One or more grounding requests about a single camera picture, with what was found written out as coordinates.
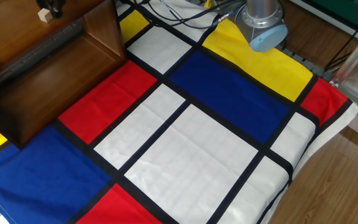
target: wooden cabinet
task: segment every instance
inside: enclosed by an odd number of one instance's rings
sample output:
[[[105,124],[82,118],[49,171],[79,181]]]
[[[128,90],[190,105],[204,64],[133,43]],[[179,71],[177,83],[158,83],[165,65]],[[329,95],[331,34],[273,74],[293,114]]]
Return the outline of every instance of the wooden cabinet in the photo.
[[[127,60],[114,0],[67,0],[63,16],[48,24],[38,11],[35,1],[0,0],[0,133],[17,147]],[[77,35],[20,75],[7,75],[78,20]]]

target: red square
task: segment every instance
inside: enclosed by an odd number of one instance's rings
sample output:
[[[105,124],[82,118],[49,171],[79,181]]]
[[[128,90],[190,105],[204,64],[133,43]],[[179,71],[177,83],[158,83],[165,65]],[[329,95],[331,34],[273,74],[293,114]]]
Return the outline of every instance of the red square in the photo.
[[[129,61],[59,116],[59,120],[89,144],[156,79]]]
[[[119,185],[114,185],[77,223],[161,223]]]
[[[346,100],[345,95],[328,82],[319,78],[305,100],[303,100],[301,107],[316,115],[321,127]]]

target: mondrian-style mat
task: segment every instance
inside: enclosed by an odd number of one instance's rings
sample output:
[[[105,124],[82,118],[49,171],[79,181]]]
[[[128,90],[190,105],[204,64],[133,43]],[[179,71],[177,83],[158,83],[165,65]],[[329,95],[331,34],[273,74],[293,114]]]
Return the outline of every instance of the mondrian-style mat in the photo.
[[[165,2],[183,17],[203,10]],[[300,168],[358,112],[278,50],[250,52],[230,21],[191,29],[148,5],[117,11],[128,63],[22,151],[0,135],[8,222],[267,223]]]

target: blue rectangle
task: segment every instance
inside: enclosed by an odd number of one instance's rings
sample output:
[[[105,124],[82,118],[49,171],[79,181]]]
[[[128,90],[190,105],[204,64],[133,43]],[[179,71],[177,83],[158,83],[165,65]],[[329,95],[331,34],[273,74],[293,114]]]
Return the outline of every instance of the blue rectangle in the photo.
[[[11,223],[66,223],[108,180],[48,126],[23,150],[0,152],[0,212]]]
[[[201,52],[195,52],[170,79],[261,143],[266,143],[289,111],[244,77]]]

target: small wooden block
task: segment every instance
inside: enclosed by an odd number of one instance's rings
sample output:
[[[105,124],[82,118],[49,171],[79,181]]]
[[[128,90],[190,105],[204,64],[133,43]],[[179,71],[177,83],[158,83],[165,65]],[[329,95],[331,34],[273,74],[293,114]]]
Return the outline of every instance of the small wooden block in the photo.
[[[38,16],[40,17],[40,20],[43,22],[49,22],[53,18],[52,13],[48,9],[41,9],[38,12]]]

